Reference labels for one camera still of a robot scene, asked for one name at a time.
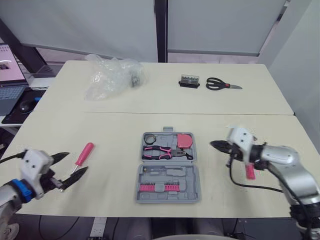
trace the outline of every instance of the wall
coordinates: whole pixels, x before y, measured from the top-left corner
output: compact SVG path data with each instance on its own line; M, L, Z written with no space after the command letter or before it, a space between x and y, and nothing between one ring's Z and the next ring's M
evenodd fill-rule
M168 52L257 56L286 0L169 0Z
M0 0L0 18L26 46L158 61L152 0Z
M266 64L320 153L320 0L292 0L287 11L258 63Z

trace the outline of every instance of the desk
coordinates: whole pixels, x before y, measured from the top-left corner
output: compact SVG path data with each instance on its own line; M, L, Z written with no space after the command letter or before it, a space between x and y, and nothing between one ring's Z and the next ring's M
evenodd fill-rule
M94 73L89 61L68 61L46 91L36 111L293 115L263 64L143 63L149 81L107 100L87 101ZM181 74L200 77L198 89L180 87ZM239 85L242 90L206 88L208 77Z
M30 88L45 88L49 87L54 81L54 77L43 77L43 78L32 78L28 79L27 82ZM9 133L16 135L17 129L15 127L21 127L22 123L13 123L13 124L3 124L2 120L6 116L0 116L0 128L7 130Z
M288 217L285 196L263 189L232 184L225 164L228 156L209 145L225 140L230 126L248 128L270 145L296 149L302 164L320 182L319 155L295 116L289 115L214 115L214 114L136 114L34 111L8 147L5 156L24 149L44 150L49 154L71 152L52 166L58 179L70 174L87 142L95 143L84 165L89 169L78 183L64 193L57 189L40 200L24 204L19 213L96 216L96 217L195 217L265 218ZM139 204L135 202L136 177L144 132L173 126L176 132L192 132L197 147L202 200L194 204ZM19 159L1 164L0 183L19 178ZM234 178L242 183L279 188L267 171L257 173L256 181L245 179L244 166L235 161Z

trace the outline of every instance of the pink tape measure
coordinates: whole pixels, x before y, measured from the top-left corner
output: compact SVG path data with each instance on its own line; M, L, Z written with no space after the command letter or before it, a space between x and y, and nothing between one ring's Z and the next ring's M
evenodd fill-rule
M192 137L189 134L177 135L177 147L180 149L189 149L192 145Z

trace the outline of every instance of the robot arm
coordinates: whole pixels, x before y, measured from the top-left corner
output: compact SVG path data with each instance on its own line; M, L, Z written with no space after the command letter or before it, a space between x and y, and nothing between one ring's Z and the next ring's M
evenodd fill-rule
M245 128L233 128L227 141L210 144L233 159L243 161L246 177L255 179L253 168L269 170L291 205L290 215L304 239L320 239L320 189L314 177L302 166L297 151L287 146L255 145L256 138Z
M44 151L30 149L15 155L21 158L22 179L13 179L0 187L0 240L7 239L10 234L8 221L21 209L22 204L30 202L33 198L40 199L55 188L64 191L87 171L88 167L81 168L64 181L54 178L55 172L50 166L60 162L68 154L60 152L50 156Z

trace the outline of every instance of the computer mouse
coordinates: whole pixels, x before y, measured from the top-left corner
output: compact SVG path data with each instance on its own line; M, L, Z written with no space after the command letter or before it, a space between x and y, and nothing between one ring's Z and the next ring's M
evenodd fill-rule
M19 105L20 107L20 112L22 114L28 114L31 113L32 110L35 108L35 106L37 105L37 101L36 100L26 100L26 101L22 101Z

